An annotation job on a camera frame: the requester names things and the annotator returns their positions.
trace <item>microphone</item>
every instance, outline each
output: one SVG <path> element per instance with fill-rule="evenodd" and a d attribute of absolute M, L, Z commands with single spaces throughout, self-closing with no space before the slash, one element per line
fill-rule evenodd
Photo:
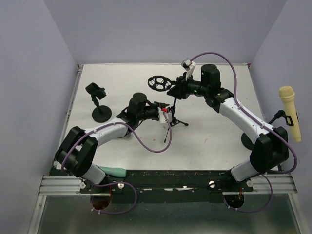
<path fill-rule="evenodd" d="M 301 141 L 301 133 L 298 123 L 298 116 L 294 106 L 294 91 L 291 86 L 283 86 L 279 89 L 279 97 L 284 104 L 285 113 L 292 118 L 293 126 L 289 126 L 295 142 Z"/>

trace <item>screw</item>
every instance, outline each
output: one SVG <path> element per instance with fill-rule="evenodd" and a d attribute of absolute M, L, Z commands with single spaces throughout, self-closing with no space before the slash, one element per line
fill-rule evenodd
<path fill-rule="evenodd" d="M 86 187 L 86 184 L 85 184 L 84 182 L 81 182 L 81 183 L 79 184 L 79 187 L 80 187 L 81 189 L 84 189 L 84 188 Z"/>
<path fill-rule="evenodd" d="M 118 188 L 123 189 L 123 187 L 125 187 L 125 184 L 118 184 Z"/>
<path fill-rule="evenodd" d="M 215 182 L 212 180 L 209 181 L 209 187 L 213 189 L 215 187 Z"/>
<path fill-rule="evenodd" d="M 246 184 L 247 184 L 247 186 L 250 187 L 250 188 L 254 185 L 254 183 L 253 183 L 251 180 L 248 180 L 248 181 L 246 182 Z"/>

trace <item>white wall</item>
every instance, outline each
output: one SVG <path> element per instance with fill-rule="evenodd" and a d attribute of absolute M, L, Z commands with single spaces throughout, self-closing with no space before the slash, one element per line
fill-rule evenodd
<path fill-rule="evenodd" d="M 0 2 L 0 232 L 27 233 L 77 67 L 42 0 Z"/>
<path fill-rule="evenodd" d="M 78 63 L 251 62 L 286 0 L 44 0 Z M 198 61 L 224 62 L 211 56 Z"/>
<path fill-rule="evenodd" d="M 301 207 L 312 230 L 312 1 L 288 0 L 251 66 L 251 75 L 267 119 L 283 109 L 278 90 L 293 87 L 302 142 L 291 145 L 298 155 L 292 173 Z M 284 121 L 279 121 L 288 129 Z M 293 160 L 286 165 L 290 168 Z"/>

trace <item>phone holder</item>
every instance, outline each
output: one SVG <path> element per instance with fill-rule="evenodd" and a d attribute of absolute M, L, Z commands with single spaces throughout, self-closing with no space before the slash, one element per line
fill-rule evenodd
<path fill-rule="evenodd" d="M 175 84 L 175 81 L 169 80 L 164 76 L 153 76 L 147 80 L 147 85 L 158 92 L 164 92 L 171 89 L 171 86 Z"/>
<path fill-rule="evenodd" d="M 112 110 L 108 106 L 100 106 L 98 99 L 106 97 L 104 88 L 100 88 L 97 84 L 91 83 L 86 87 L 86 91 L 91 95 L 91 100 L 96 106 L 92 112 L 92 118 L 97 123 L 104 123 L 112 116 Z"/>

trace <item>black tripod stand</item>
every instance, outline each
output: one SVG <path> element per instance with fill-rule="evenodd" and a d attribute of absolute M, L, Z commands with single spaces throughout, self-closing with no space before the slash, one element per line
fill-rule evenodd
<path fill-rule="evenodd" d="M 178 125 L 179 123 L 182 123 L 182 124 L 183 124 L 184 126 L 186 126 L 186 127 L 189 126 L 188 123 L 185 123 L 185 122 L 183 122 L 183 121 L 181 121 L 181 120 L 179 120 L 179 119 L 177 119 L 177 118 L 175 117 L 175 112 L 176 112 L 176 98 L 175 98 L 175 100 L 174 100 L 173 106 L 170 107 L 170 110 L 171 110 L 171 113 L 172 113 L 172 122 L 170 123 L 170 126 L 171 126 L 172 128 L 173 128 L 174 126 Z M 166 134 L 164 143 L 166 143 L 166 141 L 167 141 L 168 133 L 169 133 L 169 128 L 168 128 L 168 130 L 167 130 L 167 134 Z"/>

